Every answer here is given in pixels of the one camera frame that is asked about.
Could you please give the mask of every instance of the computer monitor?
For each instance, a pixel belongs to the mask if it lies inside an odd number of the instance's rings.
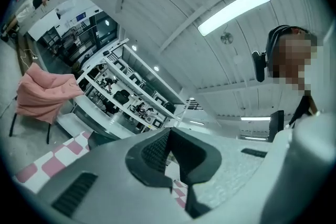
[[[271,120],[269,122],[269,135],[268,142],[273,142],[275,135],[284,129],[285,114],[283,110],[278,110],[271,115]]]

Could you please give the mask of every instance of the pink and white checkered floor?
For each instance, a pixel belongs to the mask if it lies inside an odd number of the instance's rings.
[[[89,137],[89,133],[82,132],[78,136],[71,138],[22,169],[13,177],[13,180],[32,192],[38,193],[52,176],[89,152]],[[182,208],[185,207],[187,191],[187,185],[183,182],[179,180],[173,182],[173,198]]]

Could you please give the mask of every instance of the pink jacket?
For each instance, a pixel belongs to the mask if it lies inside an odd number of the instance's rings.
[[[32,63],[18,85],[16,113],[52,124],[61,106],[82,94],[74,75],[48,73]]]

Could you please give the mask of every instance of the headphones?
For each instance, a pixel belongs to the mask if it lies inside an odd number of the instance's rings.
[[[252,53],[252,59],[254,64],[254,70],[256,73],[257,81],[263,82],[265,79],[264,69],[268,67],[268,70],[272,72],[273,68],[273,50],[279,45],[279,39],[283,35],[288,34],[300,34],[304,32],[309,34],[309,32],[298,26],[280,25],[272,29],[268,34],[268,39],[266,43],[266,50],[262,53],[254,51]]]

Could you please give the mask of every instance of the fluorescent light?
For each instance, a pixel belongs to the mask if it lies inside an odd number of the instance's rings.
[[[250,140],[266,140],[267,138],[258,138],[258,137],[245,136],[245,139],[250,139]]]
[[[190,121],[190,122],[196,123],[196,124],[199,124],[199,125],[204,125],[204,123],[202,123],[202,122],[197,122],[197,121]]]
[[[198,31],[200,31],[202,36],[205,37],[219,26],[249,11],[250,9],[258,7],[269,1],[270,0],[236,0],[202,23],[198,27]]]
[[[270,121],[271,117],[241,117],[242,121]]]

